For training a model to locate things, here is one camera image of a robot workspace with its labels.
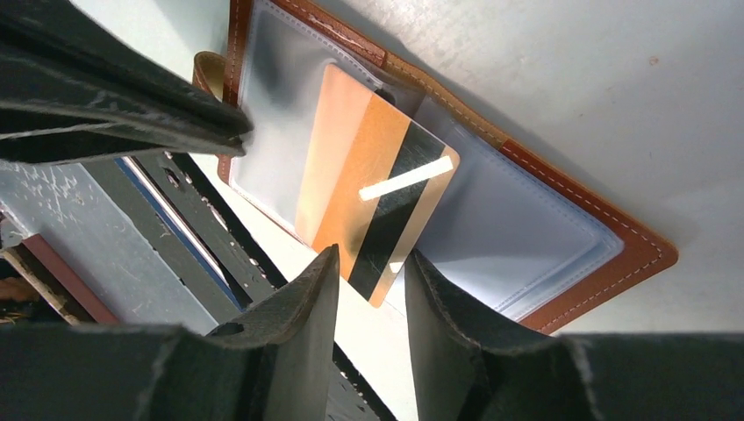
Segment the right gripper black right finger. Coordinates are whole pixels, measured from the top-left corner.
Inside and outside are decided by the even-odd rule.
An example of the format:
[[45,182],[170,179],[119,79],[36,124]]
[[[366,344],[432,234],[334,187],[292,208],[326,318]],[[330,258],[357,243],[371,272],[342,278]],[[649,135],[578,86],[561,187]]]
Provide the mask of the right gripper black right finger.
[[739,333],[552,337],[449,281],[421,253],[404,265],[422,420],[740,420]]

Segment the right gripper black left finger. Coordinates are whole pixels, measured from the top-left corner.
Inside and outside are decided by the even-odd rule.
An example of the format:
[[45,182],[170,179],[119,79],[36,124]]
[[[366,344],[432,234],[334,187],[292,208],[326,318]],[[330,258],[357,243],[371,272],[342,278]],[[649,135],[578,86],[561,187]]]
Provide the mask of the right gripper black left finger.
[[4,420],[321,420],[340,253],[202,336],[180,325],[1,330]]

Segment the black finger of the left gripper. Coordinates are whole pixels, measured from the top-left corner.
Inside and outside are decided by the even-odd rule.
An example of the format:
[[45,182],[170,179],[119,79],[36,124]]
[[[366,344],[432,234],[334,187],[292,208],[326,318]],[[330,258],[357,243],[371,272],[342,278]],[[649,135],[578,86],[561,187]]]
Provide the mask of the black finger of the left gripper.
[[195,139],[253,124],[108,33],[69,1],[1,3],[1,105],[118,121]]
[[1,110],[1,158],[29,164],[95,161],[145,153],[242,154],[246,117],[156,128],[100,119]]

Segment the brown leather card holder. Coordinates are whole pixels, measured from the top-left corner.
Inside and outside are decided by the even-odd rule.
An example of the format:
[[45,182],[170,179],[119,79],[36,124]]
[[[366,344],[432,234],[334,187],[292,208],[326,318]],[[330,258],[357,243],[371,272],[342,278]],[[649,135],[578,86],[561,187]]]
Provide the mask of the brown leather card holder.
[[197,86],[254,121],[218,178],[298,243],[310,248],[293,223],[329,64],[459,154],[412,250],[493,310],[554,332],[677,262],[666,239],[314,2],[233,1],[225,54],[198,53],[193,67]]

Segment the gold black-striped credit card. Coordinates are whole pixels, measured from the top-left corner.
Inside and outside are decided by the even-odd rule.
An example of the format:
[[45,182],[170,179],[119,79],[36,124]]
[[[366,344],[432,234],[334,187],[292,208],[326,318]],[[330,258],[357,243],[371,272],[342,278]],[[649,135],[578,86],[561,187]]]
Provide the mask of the gold black-striped credit card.
[[336,245],[340,275],[379,307],[424,231],[459,154],[340,67],[325,67],[294,233]]

